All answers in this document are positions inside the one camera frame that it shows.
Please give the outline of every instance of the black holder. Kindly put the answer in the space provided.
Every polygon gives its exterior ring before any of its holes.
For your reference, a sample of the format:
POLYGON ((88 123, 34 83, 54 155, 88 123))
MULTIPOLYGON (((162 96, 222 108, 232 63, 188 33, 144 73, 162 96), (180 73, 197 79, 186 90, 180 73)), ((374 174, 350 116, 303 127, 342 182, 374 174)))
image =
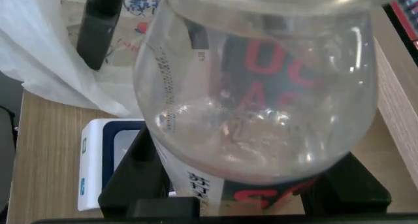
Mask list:
POLYGON ((99 196, 104 217, 124 217, 142 199, 167 198, 170 180, 161 164, 148 128, 134 139, 99 196))

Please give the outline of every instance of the wooden table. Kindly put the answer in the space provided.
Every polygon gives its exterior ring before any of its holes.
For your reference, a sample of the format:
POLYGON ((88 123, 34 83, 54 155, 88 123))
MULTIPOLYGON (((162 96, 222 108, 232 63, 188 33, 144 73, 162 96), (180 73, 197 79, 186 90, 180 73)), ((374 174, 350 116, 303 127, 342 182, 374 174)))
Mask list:
MULTIPOLYGON (((411 121, 408 121, 408 115, 399 115, 393 109, 397 97, 400 101, 404 101, 405 96, 407 100, 408 96, 413 100, 418 99, 413 96, 412 87, 408 88, 408 91, 405 90, 405 93, 398 81, 405 78, 406 83, 412 86, 408 78, 402 74, 401 67, 407 65, 405 68, 412 76, 418 76, 418 69, 410 57, 408 59, 406 49, 401 45, 383 11, 375 10, 372 16, 376 28, 379 77, 383 80, 380 84, 381 113, 378 112, 367 135, 353 151, 391 192, 393 203, 389 207, 390 212, 418 212, 418 191, 410 176, 413 174, 415 181, 418 181, 418 170, 414 169, 413 159, 416 157, 409 153, 415 151, 414 147, 418 148, 418 144, 414 144, 418 142, 418 130, 406 134, 405 142, 402 133, 410 132, 406 127, 411 121), (394 93, 391 88, 397 91, 401 88, 401 94, 394 93), (390 132, 385 122, 389 123, 390 132)), ((411 104, 406 106, 406 110, 413 114, 415 111, 411 104)), ((46 218, 101 216, 98 210, 77 211, 79 145, 81 130, 90 120, 109 117, 111 116, 97 110, 65 106, 28 92, 24 93, 7 223, 30 223, 46 218)), ((281 213, 301 212, 303 209, 300 199, 296 199, 281 213)))

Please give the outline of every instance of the white bag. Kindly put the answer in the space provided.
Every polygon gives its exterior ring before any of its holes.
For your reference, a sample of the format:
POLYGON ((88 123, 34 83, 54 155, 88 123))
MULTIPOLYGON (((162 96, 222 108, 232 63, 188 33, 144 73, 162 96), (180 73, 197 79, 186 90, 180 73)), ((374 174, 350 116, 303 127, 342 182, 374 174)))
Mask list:
POLYGON ((132 84, 159 0, 123 0, 107 59, 91 70, 75 43, 86 0, 0 0, 0 71, 45 99, 141 118, 132 84))

